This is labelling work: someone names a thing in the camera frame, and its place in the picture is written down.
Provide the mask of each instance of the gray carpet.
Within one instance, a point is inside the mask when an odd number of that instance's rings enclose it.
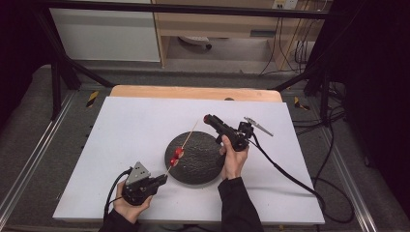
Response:
[[[254,74],[229,73],[180,73],[180,72],[99,72],[103,77],[115,83],[165,86],[201,86],[201,87],[247,87],[265,89],[277,86],[289,78],[289,75],[270,75],[257,77]],[[58,204],[56,197],[64,191],[73,172],[81,146],[87,140],[98,116],[103,99],[109,89],[101,90],[93,107],[85,107],[93,91],[93,81],[82,77],[84,86],[77,92],[71,108],[55,134],[44,157],[34,173],[25,192],[18,201],[7,225],[54,226],[70,228],[98,228],[100,223],[66,223],[54,220],[52,214]],[[283,100],[288,103],[293,120],[312,120],[311,110],[294,107],[294,96],[301,102],[308,102],[300,91],[304,83],[298,83],[290,91],[283,93]],[[0,161],[4,175],[0,176],[0,197],[3,199],[17,177],[19,170],[35,148],[45,131],[51,116],[50,76],[48,70],[39,70],[21,106],[14,112],[7,126],[0,134]],[[410,231],[409,219],[393,198],[386,184],[376,169],[364,166],[360,148],[349,129],[348,122],[338,121],[334,124],[338,148],[348,164],[349,170],[363,195],[373,219],[380,231]],[[322,163],[328,147],[321,130],[313,130],[300,135],[299,142],[307,163],[310,175],[315,175]],[[339,177],[330,160],[322,177],[342,188]],[[325,185],[318,184],[320,192],[327,203],[328,213],[335,218],[346,218],[349,208],[341,195]],[[164,228],[180,228],[182,225],[146,224],[141,231],[166,231]],[[218,231],[217,225],[204,225]],[[315,231],[314,227],[285,226],[288,231]],[[347,224],[333,222],[326,218],[322,231],[361,231],[356,219]],[[190,229],[186,231],[203,231]],[[270,226],[266,231],[278,231],[278,227]]]

